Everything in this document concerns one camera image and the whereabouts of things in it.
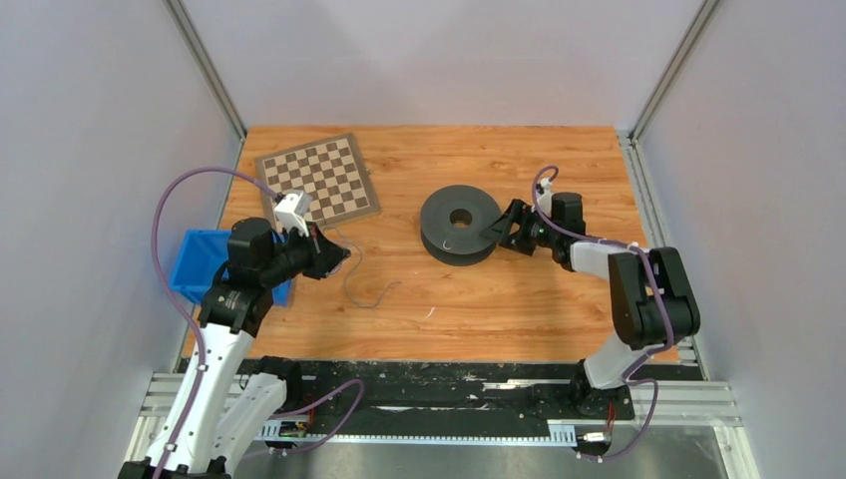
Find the black perforated cable spool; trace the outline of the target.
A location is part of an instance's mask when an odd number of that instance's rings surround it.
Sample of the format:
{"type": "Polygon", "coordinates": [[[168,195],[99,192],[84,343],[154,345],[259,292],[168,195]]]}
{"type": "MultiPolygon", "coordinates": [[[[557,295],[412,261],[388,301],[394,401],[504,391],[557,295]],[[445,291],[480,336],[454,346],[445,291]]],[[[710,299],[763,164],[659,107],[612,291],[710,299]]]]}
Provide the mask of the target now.
{"type": "Polygon", "coordinates": [[[497,202],[485,191],[452,185],[432,193],[420,210],[420,237],[427,252],[451,266],[485,260],[495,249],[483,232],[501,215],[497,202]]]}

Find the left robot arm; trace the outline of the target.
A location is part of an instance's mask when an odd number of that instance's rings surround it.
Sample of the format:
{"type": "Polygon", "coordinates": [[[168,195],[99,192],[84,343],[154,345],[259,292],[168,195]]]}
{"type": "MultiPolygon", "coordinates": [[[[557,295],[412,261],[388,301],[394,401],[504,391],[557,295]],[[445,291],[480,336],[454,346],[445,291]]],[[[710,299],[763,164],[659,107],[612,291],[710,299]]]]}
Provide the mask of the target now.
{"type": "Polygon", "coordinates": [[[226,247],[227,258],[201,302],[193,356],[162,431],[142,460],[124,463],[122,478],[229,478],[271,414],[303,404],[299,364],[279,357],[264,359],[232,407],[225,401],[273,305],[273,289],[298,275],[324,279],[351,252],[312,222],[279,234],[263,218],[236,223],[226,247]]]}

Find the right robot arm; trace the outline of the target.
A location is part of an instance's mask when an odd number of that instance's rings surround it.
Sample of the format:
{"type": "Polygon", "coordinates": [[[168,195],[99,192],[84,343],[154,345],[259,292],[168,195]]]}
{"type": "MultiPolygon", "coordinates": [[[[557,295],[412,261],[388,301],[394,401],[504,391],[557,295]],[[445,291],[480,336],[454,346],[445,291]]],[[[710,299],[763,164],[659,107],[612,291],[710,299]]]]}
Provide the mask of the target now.
{"type": "Polygon", "coordinates": [[[700,312],[679,251],[588,236],[579,194],[551,195],[546,211],[513,200],[481,236],[525,255],[545,247],[562,268],[607,281],[614,331],[579,363],[569,384],[569,401],[583,416],[606,408],[650,356],[700,329],[700,312]]]}

